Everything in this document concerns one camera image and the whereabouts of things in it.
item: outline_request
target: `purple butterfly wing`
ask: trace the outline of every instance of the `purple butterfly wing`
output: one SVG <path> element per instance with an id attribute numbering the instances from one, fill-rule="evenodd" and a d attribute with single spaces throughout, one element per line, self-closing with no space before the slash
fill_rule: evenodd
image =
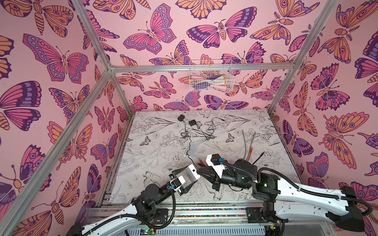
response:
<path id="1" fill-rule="evenodd" d="M 12 188 L 13 186 L 10 184 L 0 182 L 0 219 L 5 215 L 17 197 L 16 192 Z"/>
<path id="2" fill-rule="evenodd" d="M 293 129 L 291 128 L 289 122 L 287 122 L 286 120 L 282 121 L 282 130 L 283 130 L 284 133 L 287 133 L 288 135 L 293 137 L 293 135 L 294 135 Z"/>
<path id="3" fill-rule="evenodd" d="M 225 27 L 249 27 L 257 14 L 257 8 L 252 6 L 234 14 L 225 23 Z"/>
<path id="4" fill-rule="evenodd" d="M 36 81 L 26 81 L 14 85 L 0 98 L 0 108 L 20 106 L 37 107 L 41 103 L 41 87 Z"/>
<path id="5" fill-rule="evenodd" d="M 368 56 L 375 61 L 378 61 L 378 31 L 372 36 L 372 38 L 367 43 L 363 54 L 365 56 Z"/>
<path id="6" fill-rule="evenodd" d="M 367 58 L 357 59 L 355 62 L 355 67 L 357 68 L 357 73 L 355 76 L 356 79 L 361 79 L 378 73 L 378 64 Z"/>
<path id="7" fill-rule="evenodd" d="M 87 218 L 87 214 L 88 214 L 88 210 L 92 207 L 94 207 L 96 205 L 96 202 L 95 201 L 85 201 L 85 203 L 83 204 L 83 206 L 81 207 L 80 211 L 79 211 L 79 214 L 77 215 L 76 217 L 76 221 L 75 223 L 80 223 L 81 225 L 83 225 L 84 223 L 84 220 Z"/>
<path id="8" fill-rule="evenodd" d="M 321 152 L 319 156 L 315 156 L 314 163 L 316 169 L 318 170 L 318 175 L 315 176 L 323 178 L 328 171 L 328 155 L 324 152 Z"/>
<path id="9" fill-rule="evenodd" d="M 303 155 L 310 155 L 314 152 L 314 148 L 304 139 L 297 138 L 295 141 L 296 144 L 299 145 L 301 151 L 303 152 Z"/>
<path id="10" fill-rule="evenodd" d="M 197 43 L 202 43 L 205 39 L 207 39 L 210 35 L 217 32 L 218 28 L 213 25 L 199 25 L 193 28 L 190 28 L 186 34 L 189 38 L 193 39 Z"/>
<path id="11" fill-rule="evenodd" d="M 115 133 L 112 135 L 112 137 L 109 140 L 108 148 L 109 148 L 109 158 L 113 158 L 115 155 L 115 147 L 117 145 L 117 138 L 118 134 Z"/>
<path id="12" fill-rule="evenodd" d="M 198 101 L 200 98 L 200 92 L 199 91 L 191 91 L 185 96 L 185 101 L 191 106 L 191 107 L 197 107 L 200 106 L 201 103 Z"/>
<path id="13" fill-rule="evenodd" d="M 184 105 L 182 102 L 179 102 L 179 101 L 177 101 L 177 102 L 169 102 L 169 103 L 167 103 L 167 104 L 165 104 L 164 105 L 164 108 L 166 108 L 166 109 L 172 109 L 172 110 L 177 110 L 177 109 L 179 109 L 182 105 Z"/>
<path id="14" fill-rule="evenodd" d="M 233 107 L 232 109 L 242 109 L 248 106 L 248 104 L 249 104 L 248 102 L 241 102 L 241 101 L 229 102 L 227 103 L 225 110 L 229 110 L 227 106 L 232 106 Z"/>

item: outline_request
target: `butterfly wallpaper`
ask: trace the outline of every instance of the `butterfly wallpaper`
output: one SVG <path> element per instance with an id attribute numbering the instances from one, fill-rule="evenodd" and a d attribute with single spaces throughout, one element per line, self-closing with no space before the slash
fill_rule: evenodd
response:
<path id="1" fill-rule="evenodd" d="M 295 87 L 285 95 L 291 111 L 278 105 L 274 112 L 305 184 L 329 189 L 348 185 L 358 198 L 375 205 L 377 9 L 378 1 L 339 1 L 294 77 Z M 309 145 L 311 154 L 306 152 Z M 378 233 L 376 210 L 364 217 L 368 236 Z M 336 230 L 338 235 L 364 235 Z"/>
<path id="2" fill-rule="evenodd" d="M 0 32 L 1 219 L 91 93 L 104 67 L 95 61 L 86 31 L 66 0 L 2 1 L 0 19 L 7 22 Z M 93 23 L 103 39 L 117 37 L 95 18 Z M 115 51 L 108 49 L 108 54 Z M 13 235 L 36 235 L 35 229 L 41 227 L 45 235 L 65 235 L 99 199 L 113 159 L 102 167 L 91 156 L 91 148 L 117 134 L 113 146 L 117 152 L 121 143 L 117 128 L 124 131 L 129 122 L 126 113 L 120 116 L 115 111 L 124 109 L 111 82 L 102 95 L 98 94 Z M 95 106 L 113 110 L 111 132 L 110 126 L 105 134 L 101 131 Z M 39 224 L 25 225 L 35 218 Z"/>

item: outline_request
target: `orange butterfly wing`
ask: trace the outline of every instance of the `orange butterfly wing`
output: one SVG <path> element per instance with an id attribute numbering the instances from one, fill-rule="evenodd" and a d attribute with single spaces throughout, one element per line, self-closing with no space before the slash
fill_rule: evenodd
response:
<path id="1" fill-rule="evenodd" d="M 12 236 L 47 236 L 51 227 L 51 220 L 53 218 L 52 214 L 50 213 L 51 211 L 45 211 L 21 221 L 13 231 Z"/>
<path id="2" fill-rule="evenodd" d="M 299 119 L 297 121 L 297 127 L 301 131 L 303 131 L 303 130 L 307 131 L 312 136 L 317 137 L 317 135 L 318 135 L 318 131 L 316 130 L 314 123 L 304 113 L 299 117 Z"/>
<path id="3" fill-rule="evenodd" d="M 337 156 L 339 160 L 341 160 L 343 164 L 347 165 L 349 168 L 357 168 L 352 152 L 341 139 L 336 139 L 333 142 L 332 150 L 333 153 Z"/>
<path id="4" fill-rule="evenodd" d="M 87 161 L 84 156 L 87 153 L 87 145 L 92 135 L 92 124 L 87 125 L 78 135 L 76 139 L 76 148 L 75 148 L 75 157 L 79 159 L 84 159 Z"/>
<path id="5" fill-rule="evenodd" d="M 33 9 L 32 3 L 31 0 L 7 0 L 1 2 L 7 12 L 18 17 L 28 16 Z"/>
<path id="6" fill-rule="evenodd" d="M 70 178 L 68 179 L 62 194 L 59 198 L 59 203 L 62 207 L 71 207 L 74 205 L 80 196 L 79 180 L 81 174 L 81 167 L 76 168 Z"/>
<path id="7" fill-rule="evenodd" d="M 61 37 L 66 37 L 68 30 L 62 25 L 68 25 L 73 19 L 73 12 L 67 7 L 57 5 L 45 6 L 43 11 L 45 12 L 47 23 L 53 31 Z"/>

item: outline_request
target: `pink wall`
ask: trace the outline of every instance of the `pink wall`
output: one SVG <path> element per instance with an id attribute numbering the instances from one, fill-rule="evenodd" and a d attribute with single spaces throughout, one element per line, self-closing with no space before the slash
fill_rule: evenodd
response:
<path id="1" fill-rule="evenodd" d="M 53 6 L 51 6 L 52 2 L 38 1 L 34 4 L 22 2 L 24 8 L 19 1 L 13 2 L 15 5 L 8 3 L 2 2 L 0 7 L 0 19 L 3 22 L 0 31 L 0 156 L 2 160 L 0 219 L 10 208 L 45 154 L 52 148 L 54 139 L 57 138 L 55 135 L 59 135 L 58 130 L 66 127 L 68 120 L 72 118 L 73 111 L 76 111 L 77 107 L 61 103 L 58 99 L 62 94 L 60 91 L 66 93 L 67 101 L 76 97 L 80 104 L 96 83 L 95 73 L 100 74 L 104 71 L 100 61 L 95 61 L 93 52 L 83 49 L 84 32 L 76 12 L 67 1 L 54 1 Z M 114 107 L 109 104 L 108 98 L 104 95 L 96 101 L 96 106 L 100 109 L 102 106 L 106 107 L 105 109 L 115 108 L 111 133 L 106 131 L 104 135 L 101 132 L 97 115 L 92 108 L 90 112 L 93 118 L 87 115 L 79 128 L 80 132 L 86 125 L 92 124 L 91 140 L 83 156 L 87 161 L 84 161 L 84 158 L 77 159 L 79 154 L 73 153 L 76 158 L 72 156 L 71 160 L 60 166 L 59 170 L 54 169 L 51 172 L 41 192 L 30 206 L 31 208 L 41 203 L 50 204 L 57 192 L 60 197 L 71 173 L 81 167 L 78 188 L 82 191 L 78 202 L 74 207 L 69 208 L 63 207 L 64 204 L 60 203 L 65 225 L 58 224 L 54 219 L 51 220 L 49 214 L 41 216 L 43 220 L 40 222 L 48 226 L 45 228 L 46 234 L 49 231 L 52 235 L 64 235 L 75 222 L 81 205 L 84 204 L 82 201 L 87 191 L 87 177 L 91 164 L 97 166 L 98 175 L 102 176 L 101 188 L 94 193 L 96 197 L 91 200 L 97 201 L 99 198 L 106 181 L 105 169 L 111 166 L 112 160 L 108 160 L 106 165 L 102 166 L 99 160 L 91 156 L 90 149 L 97 144 L 107 142 L 111 134 L 118 133 L 118 124 L 121 128 L 126 126 L 126 122 L 120 122 L 117 112 L 117 107 L 122 106 L 120 99 L 116 93 L 113 93 L 113 96 Z M 52 127 L 53 122 L 59 125 L 55 127 L 54 132 L 48 129 Z M 36 215 L 39 217 L 39 213 L 50 210 L 51 206 L 29 209 L 22 220 L 30 220 L 30 217 Z M 22 223 L 19 227 L 26 230 Z"/>
<path id="2" fill-rule="evenodd" d="M 355 189 L 359 198 L 374 206 L 373 213 L 365 217 L 365 232 L 372 236 L 378 232 L 378 154 L 373 149 L 377 147 L 378 132 L 375 123 L 378 116 L 375 89 L 378 2 L 342 0 L 339 3 L 340 19 L 347 9 L 357 16 L 360 4 L 367 7 L 367 12 L 364 17 L 348 18 L 343 24 L 336 21 L 335 9 L 323 36 L 319 37 L 318 50 L 313 57 L 310 57 L 312 54 L 307 56 L 307 61 L 311 61 L 307 68 L 316 65 L 316 71 L 303 80 L 295 77 L 296 85 L 288 94 L 291 111 L 285 111 L 282 104 L 274 114 L 279 116 L 277 125 L 287 139 L 287 147 L 305 184 L 331 189 L 347 184 Z M 349 32 L 338 36 L 336 29 Z M 335 37 L 341 37 L 340 41 L 327 41 Z M 330 45 L 330 49 L 336 48 L 335 53 L 328 53 L 327 48 L 319 52 L 324 44 Z M 291 145 L 288 126 L 296 135 L 297 144 L 302 145 L 299 149 L 296 143 Z M 364 235 L 347 231 L 339 234 Z"/>

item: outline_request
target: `wire mesh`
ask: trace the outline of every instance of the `wire mesh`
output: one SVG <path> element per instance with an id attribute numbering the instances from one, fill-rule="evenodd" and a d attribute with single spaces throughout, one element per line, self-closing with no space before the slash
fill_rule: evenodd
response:
<path id="1" fill-rule="evenodd" d="M 232 64 L 221 64 L 218 60 L 218 70 L 212 70 L 213 61 L 217 60 L 191 60 L 189 67 L 189 89 L 206 91 L 231 91 L 235 78 L 232 73 Z"/>

